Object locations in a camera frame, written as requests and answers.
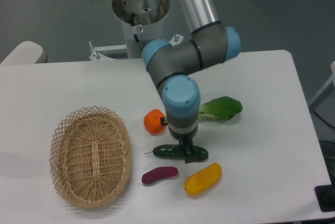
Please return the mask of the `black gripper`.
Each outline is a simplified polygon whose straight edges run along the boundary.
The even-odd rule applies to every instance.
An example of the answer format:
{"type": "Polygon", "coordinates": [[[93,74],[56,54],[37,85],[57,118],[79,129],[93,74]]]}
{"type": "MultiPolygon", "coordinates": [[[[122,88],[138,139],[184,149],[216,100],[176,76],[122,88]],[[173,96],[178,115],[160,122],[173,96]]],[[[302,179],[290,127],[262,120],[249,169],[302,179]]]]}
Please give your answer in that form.
{"type": "Polygon", "coordinates": [[[184,154],[185,164],[195,162],[195,152],[193,147],[193,138],[197,134],[198,125],[192,125],[186,128],[179,128],[172,124],[168,124],[171,136],[178,140],[180,148],[184,154]]]}

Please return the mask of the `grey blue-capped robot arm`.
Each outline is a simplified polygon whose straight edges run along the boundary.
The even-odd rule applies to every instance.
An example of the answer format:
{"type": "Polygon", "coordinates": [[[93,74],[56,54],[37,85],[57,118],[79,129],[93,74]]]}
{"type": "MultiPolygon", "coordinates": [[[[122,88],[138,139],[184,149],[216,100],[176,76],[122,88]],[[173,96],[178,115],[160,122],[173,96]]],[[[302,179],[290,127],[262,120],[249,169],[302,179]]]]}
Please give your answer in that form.
{"type": "Polygon", "coordinates": [[[191,32],[182,42],[162,38],[170,0],[113,0],[113,12],[124,25],[129,58],[141,58],[162,99],[163,122],[180,143],[186,163],[195,161],[192,139],[198,129],[200,91],[192,73],[235,58],[241,51],[238,33],[224,27],[212,0],[180,0],[191,32]]]}

